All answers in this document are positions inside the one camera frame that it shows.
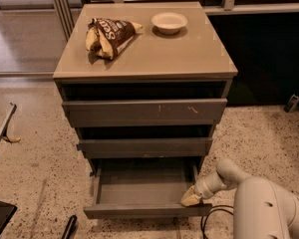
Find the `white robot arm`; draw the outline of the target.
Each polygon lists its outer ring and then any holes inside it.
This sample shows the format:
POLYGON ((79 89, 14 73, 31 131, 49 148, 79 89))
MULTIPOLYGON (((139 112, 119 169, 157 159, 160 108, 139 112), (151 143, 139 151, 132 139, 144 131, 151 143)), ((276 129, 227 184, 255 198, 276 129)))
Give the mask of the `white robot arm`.
POLYGON ((233 204, 234 239, 299 239, 299 196, 263 177, 240 169, 229 158, 201 177, 180 203, 194 206, 221 190, 236 189, 233 204))

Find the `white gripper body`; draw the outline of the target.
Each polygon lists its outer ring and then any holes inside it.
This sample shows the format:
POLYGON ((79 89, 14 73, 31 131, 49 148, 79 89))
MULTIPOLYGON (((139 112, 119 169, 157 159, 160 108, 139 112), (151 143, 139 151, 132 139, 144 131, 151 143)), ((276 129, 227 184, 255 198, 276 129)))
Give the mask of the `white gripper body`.
POLYGON ((218 191, 225 190, 226 188, 227 185, 224 183, 222 177, 216 171, 213 171, 210 174, 201 177, 194 184, 195 194, 202 199, 209 199, 218 191))

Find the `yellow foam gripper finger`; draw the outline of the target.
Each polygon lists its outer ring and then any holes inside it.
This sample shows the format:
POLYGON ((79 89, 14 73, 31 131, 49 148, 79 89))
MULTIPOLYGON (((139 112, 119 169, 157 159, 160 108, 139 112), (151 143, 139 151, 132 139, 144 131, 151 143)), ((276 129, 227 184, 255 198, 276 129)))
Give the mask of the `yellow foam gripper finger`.
POLYGON ((201 194, 195 189, 195 186, 191 186, 188 191, 181 197, 180 203, 184 207, 194 206, 202 201, 201 194))

